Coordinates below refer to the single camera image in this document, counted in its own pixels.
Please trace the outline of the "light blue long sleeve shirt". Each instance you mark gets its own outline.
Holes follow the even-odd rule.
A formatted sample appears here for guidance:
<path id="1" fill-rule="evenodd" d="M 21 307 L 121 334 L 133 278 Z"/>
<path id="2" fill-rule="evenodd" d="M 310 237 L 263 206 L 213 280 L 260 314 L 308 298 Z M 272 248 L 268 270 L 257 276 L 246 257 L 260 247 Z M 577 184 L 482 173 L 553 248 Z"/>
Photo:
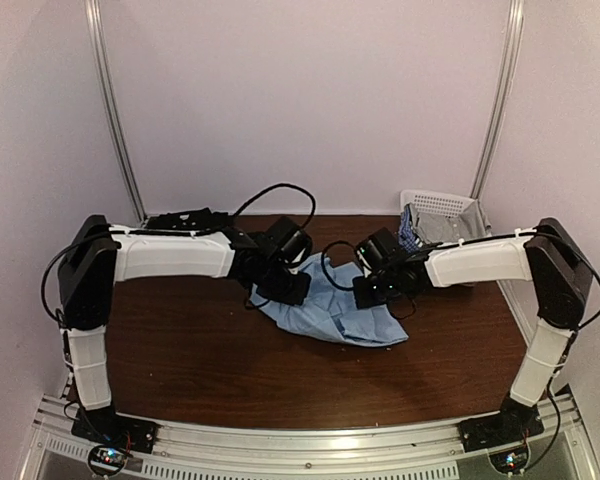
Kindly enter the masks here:
<path id="1" fill-rule="evenodd" d="M 317 340 L 366 348 L 385 348 L 408 339 L 397 319 L 385 306 L 370 309 L 356 307 L 354 295 L 336 289 L 328 281 L 348 284 L 361 274 L 354 263 L 333 266 L 319 253 L 299 267 L 311 277 L 309 292 L 299 306 L 268 301 L 252 292 L 250 301 L 274 321 L 278 328 Z"/>

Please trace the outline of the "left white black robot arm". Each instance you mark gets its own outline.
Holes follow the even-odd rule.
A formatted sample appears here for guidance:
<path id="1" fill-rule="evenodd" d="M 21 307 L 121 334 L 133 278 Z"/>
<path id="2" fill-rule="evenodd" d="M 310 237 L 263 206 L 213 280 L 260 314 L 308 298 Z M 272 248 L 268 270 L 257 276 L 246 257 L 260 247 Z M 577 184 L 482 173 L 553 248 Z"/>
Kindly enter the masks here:
<path id="1" fill-rule="evenodd" d="M 58 268 L 59 323 L 86 429 L 103 444 L 124 433 L 112 400 L 105 342 L 116 284 L 148 277 L 229 278 L 265 300 L 296 306 L 308 294 L 311 278 L 299 265 L 312 247 L 309 235 L 288 217 L 255 233 L 231 220 L 217 224 L 168 215 L 131 228 L 102 215 L 88 217 Z"/>

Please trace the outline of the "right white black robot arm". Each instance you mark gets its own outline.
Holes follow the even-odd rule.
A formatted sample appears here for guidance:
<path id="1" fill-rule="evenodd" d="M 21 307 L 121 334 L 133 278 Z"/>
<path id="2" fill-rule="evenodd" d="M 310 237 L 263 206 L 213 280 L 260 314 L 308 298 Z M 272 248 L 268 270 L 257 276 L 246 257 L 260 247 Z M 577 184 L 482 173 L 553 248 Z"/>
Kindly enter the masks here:
<path id="1" fill-rule="evenodd" d="M 362 275 L 352 281 L 360 309 L 414 297 L 429 288 L 502 280 L 533 284 L 538 322 L 520 369 L 493 419 L 499 440 L 515 440 L 531 424 L 550 379 L 566 360 L 582 328 L 594 280 L 593 268 L 559 220 L 548 217 L 530 229 L 406 252 L 381 229 L 356 254 Z"/>

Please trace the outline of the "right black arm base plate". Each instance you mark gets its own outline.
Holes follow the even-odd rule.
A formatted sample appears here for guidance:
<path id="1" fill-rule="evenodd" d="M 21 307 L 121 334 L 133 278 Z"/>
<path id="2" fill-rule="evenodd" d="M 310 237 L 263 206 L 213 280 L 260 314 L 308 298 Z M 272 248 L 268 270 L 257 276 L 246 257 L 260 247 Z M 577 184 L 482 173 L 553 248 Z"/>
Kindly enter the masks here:
<path id="1" fill-rule="evenodd" d="M 530 436 L 542 434 L 544 425 L 535 411 L 530 414 L 499 411 L 463 420 L 458 431 L 464 451 L 468 453 L 523 442 Z"/>

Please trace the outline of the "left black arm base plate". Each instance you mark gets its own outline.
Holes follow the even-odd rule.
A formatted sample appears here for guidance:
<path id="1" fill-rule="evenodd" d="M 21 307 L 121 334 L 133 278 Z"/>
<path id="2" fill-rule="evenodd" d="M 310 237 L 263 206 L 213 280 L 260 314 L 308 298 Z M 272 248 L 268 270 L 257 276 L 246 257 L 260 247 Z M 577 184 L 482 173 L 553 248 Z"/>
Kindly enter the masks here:
<path id="1" fill-rule="evenodd" d="M 71 433 L 73 436 L 125 451 L 150 454 L 153 452 L 158 424 L 120 415 L 113 405 L 96 410 L 80 408 Z"/>

